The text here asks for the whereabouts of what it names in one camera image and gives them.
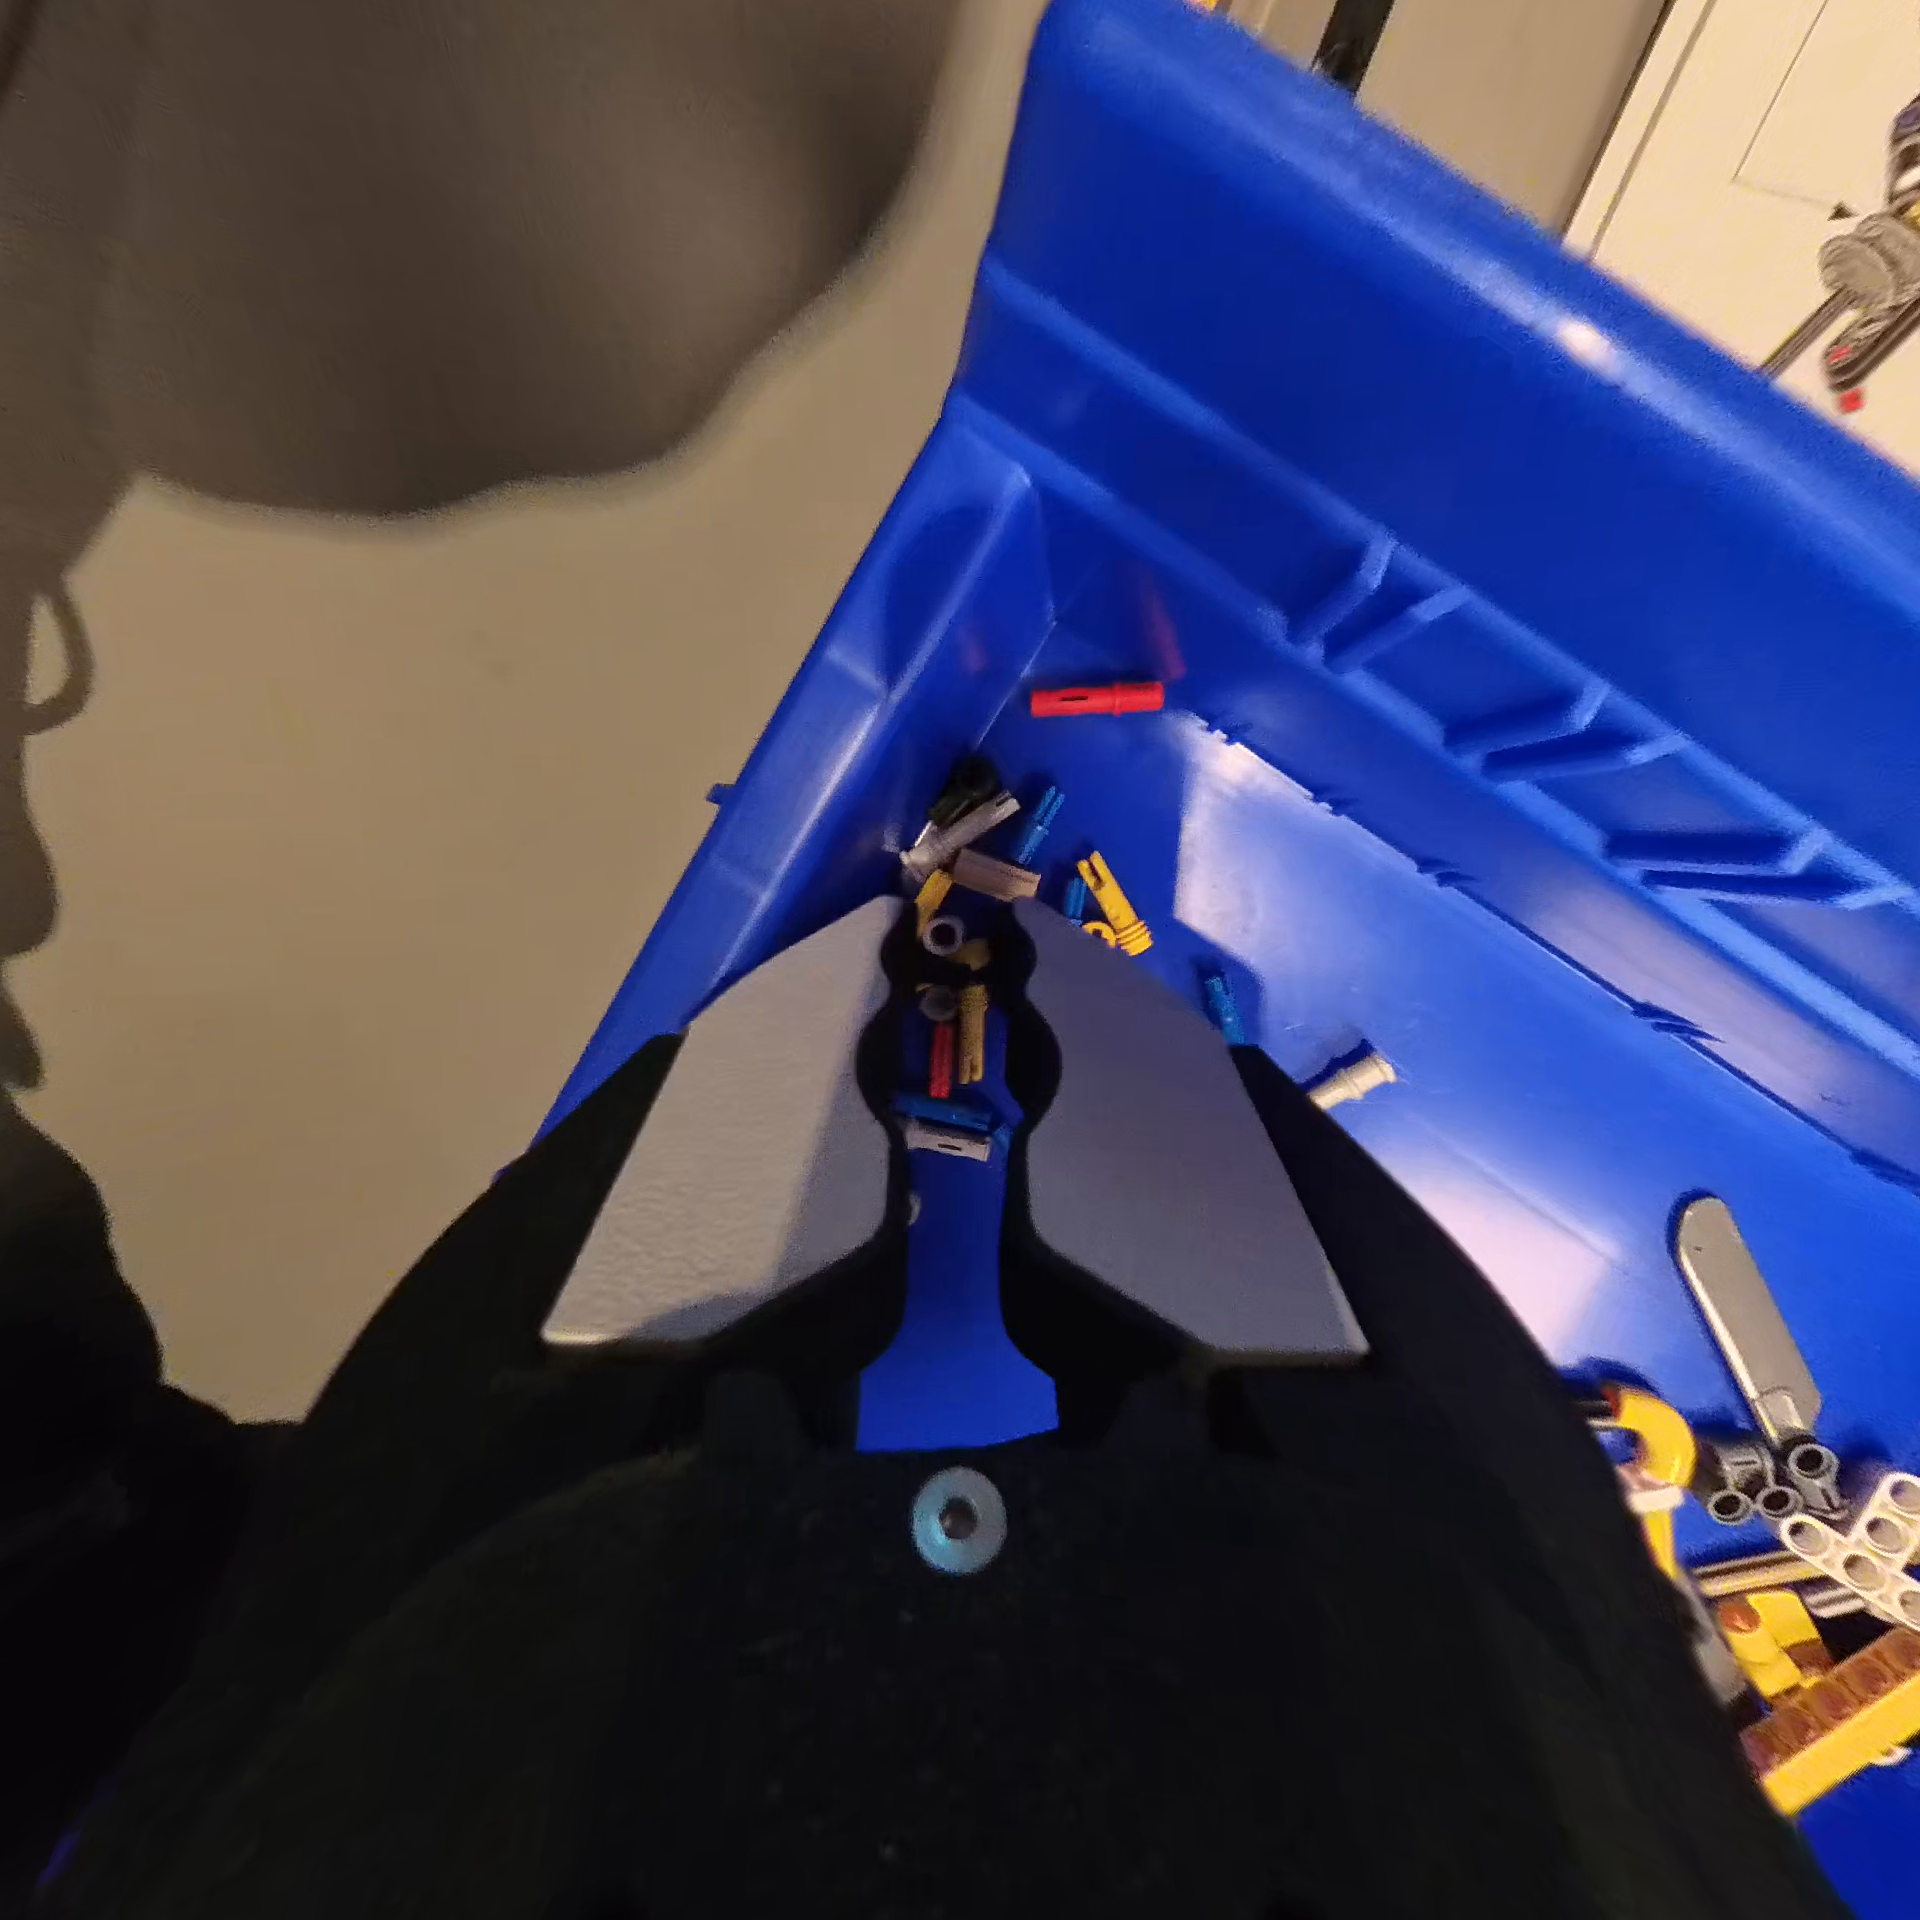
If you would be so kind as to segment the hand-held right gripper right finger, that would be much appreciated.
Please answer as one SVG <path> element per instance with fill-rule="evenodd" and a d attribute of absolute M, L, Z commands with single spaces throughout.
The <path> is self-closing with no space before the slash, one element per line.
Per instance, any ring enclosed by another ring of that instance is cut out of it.
<path fill-rule="evenodd" d="M 1058 1053 L 1028 1101 L 1041 1249 L 1210 1359 L 1357 1361 L 1369 1336 L 1218 1027 L 1053 906 L 1013 918 Z"/>

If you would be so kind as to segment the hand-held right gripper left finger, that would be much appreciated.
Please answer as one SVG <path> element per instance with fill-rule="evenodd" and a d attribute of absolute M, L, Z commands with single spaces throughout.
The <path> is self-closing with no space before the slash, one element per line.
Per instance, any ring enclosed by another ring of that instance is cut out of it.
<path fill-rule="evenodd" d="M 905 1164 L 889 1076 L 900 920 L 875 896 L 721 988 L 658 1090 L 542 1323 L 556 1356 L 875 1359 L 905 1312 Z"/>

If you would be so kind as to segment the pile of small lego pins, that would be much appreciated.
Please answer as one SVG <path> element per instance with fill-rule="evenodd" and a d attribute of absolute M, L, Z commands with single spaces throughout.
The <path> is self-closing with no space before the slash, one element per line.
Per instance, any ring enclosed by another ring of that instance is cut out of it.
<path fill-rule="evenodd" d="M 948 765 L 899 853 L 917 969 L 893 1112 L 925 1158 L 989 1164 L 1013 1139 L 992 1090 L 999 938 L 1008 906 L 1039 896 L 1061 813 L 1053 779 L 1016 789 L 989 755 L 971 749 Z"/>

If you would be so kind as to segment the blue plastic bin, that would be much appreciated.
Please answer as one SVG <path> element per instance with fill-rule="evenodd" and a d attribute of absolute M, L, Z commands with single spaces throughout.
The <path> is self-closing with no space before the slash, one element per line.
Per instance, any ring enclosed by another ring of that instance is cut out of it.
<path fill-rule="evenodd" d="M 1166 709 L 1031 719 L 1035 685 Z M 1226 1361 L 1050 1257 L 1013 906 L 989 1164 L 905 1147 L 899 853 L 983 749 L 1099 853 L 1356 1309 Z M 1918 492 L 1181 2 L 1039 28 L 932 441 L 548 1127 L 899 896 L 905 1312 L 853 1445 L 692 1460 L 600 1915 L 1918 1915 L 1918 1760 L 1790 1819 L 1611 1454 L 1749 1423 L 1715 1195 L 1856 1477 L 1918 1471 Z M 1372 1043 L 1401 1081 L 1320 1109 Z"/>

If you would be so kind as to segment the yellow lego pin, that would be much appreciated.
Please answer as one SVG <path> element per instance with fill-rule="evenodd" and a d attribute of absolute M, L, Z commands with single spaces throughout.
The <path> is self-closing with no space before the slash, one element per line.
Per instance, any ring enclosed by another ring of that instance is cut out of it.
<path fill-rule="evenodd" d="M 1124 884 L 1118 882 L 1113 868 L 1099 853 L 1087 853 L 1084 858 L 1076 858 L 1073 882 L 1080 896 L 1076 923 L 1094 940 L 1127 955 L 1149 953 L 1151 930 L 1141 918 L 1141 909 L 1134 906 L 1130 894 L 1124 891 Z"/>

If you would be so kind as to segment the grey lego blade piece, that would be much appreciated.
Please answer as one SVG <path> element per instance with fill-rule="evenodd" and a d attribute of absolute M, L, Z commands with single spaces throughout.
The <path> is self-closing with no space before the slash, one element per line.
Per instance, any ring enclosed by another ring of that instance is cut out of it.
<path fill-rule="evenodd" d="M 1776 1445 L 1811 1436 L 1821 1393 L 1728 1202 L 1683 1202 L 1672 1257 L 1753 1426 Z"/>

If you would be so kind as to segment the heap of mixed lego parts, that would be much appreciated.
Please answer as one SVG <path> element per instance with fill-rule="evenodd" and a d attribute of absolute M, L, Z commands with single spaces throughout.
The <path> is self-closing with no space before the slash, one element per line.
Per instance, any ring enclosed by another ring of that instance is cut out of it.
<path fill-rule="evenodd" d="M 1918 1760 L 1918 1477 L 1847 1471 L 1790 1387 L 1728 1434 L 1618 1376 L 1576 1406 L 1769 1804 Z"/>

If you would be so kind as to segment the grey mechanical device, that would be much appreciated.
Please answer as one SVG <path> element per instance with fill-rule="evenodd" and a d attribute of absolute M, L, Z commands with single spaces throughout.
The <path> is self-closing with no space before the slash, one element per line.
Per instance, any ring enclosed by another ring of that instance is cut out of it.
<path fill-rule="evenodd" d="M 1851 413 L 1864 406 L 1864 383 L 1918 335 L 1918 97 L 1888 128 L 1883 203 L 1821 241 L 1815 269 L 1820 305 L 1757 371 L 1783 377 L 1815 351 L 1825 394 Z"/>

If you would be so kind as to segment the white panel door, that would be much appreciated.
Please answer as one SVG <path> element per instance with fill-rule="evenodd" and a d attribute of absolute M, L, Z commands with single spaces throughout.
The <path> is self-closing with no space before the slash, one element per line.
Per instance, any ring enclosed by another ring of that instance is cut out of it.
<path fill-rule="evenodd" d="M 1821 299 L 1815 254 L 1883 203 L 1918 2 L 1672 2 L 1566 249 L 1757 371 Z M 1779 390 L 1918 477 L 1918 335 L 1841 413 L 1820 355 Z"/>

